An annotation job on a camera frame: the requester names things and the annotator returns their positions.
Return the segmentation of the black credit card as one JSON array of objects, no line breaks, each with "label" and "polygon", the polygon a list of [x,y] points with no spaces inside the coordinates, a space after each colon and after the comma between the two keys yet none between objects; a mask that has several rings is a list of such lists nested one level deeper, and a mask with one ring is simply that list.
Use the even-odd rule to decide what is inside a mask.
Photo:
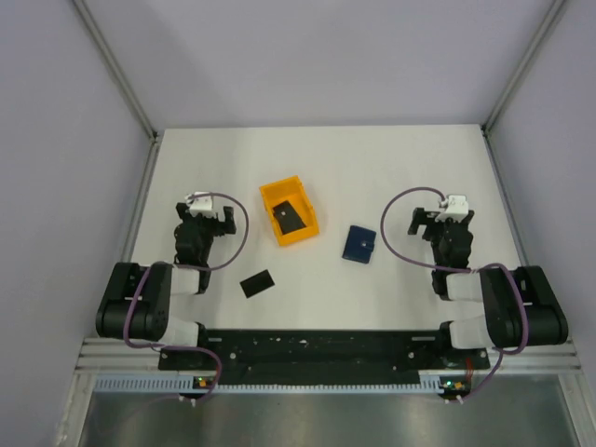
[{"label": "black credit card", "polygon": [[239,285],[247,299],[275,286],[270,272],[265,269],[249,278],[243,279]]}]

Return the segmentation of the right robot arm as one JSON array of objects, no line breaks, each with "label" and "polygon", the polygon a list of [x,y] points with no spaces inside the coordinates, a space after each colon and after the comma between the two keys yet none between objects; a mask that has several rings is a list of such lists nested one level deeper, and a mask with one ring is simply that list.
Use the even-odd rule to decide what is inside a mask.
[{"label": "right robot arm", "polygon": [[[549,281],[539,266],[521,266],[510,270],[510,284],[499,267],[465,274],[473,235],[468,230],[474,212],[457,222],[440,221],[436,211],[416,208],[408,229],[415,235],[423,225],[422,239],[429,242],[435,264],[431,271],[434,292],[443,301],[464,301],[482,305],[482,313],[443,324],[450,336],[439,340],[434,348],[437,362],[448,369],[458,367],[469,349],[496,347],[516,348],[522,342],[522,321],[527,320],[526,344],[561,345],[567,341],[569,328]],[[456,273],[446,272],[456,268]]]}]

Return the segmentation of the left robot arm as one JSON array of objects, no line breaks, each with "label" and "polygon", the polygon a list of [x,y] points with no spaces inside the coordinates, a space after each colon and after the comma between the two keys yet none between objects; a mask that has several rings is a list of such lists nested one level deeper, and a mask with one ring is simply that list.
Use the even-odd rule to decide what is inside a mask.
[{"label": "left robot arm", "polygon": [[210,250],[217,237],[237,232],[234,208],[223,207],[223,218],[213,209],[212,199],[179,202],[180,222],[173,230],[171,264],[154,266],[118,263],[113,268],[96,314],[96,332],[103,338],[130,339],[181,345],[179,358],[191,369],[205,367],[210,345],[199,339],[199,325],[178,324],[169,315],[174,294],[199,295],[207,291],[212,269]]}]

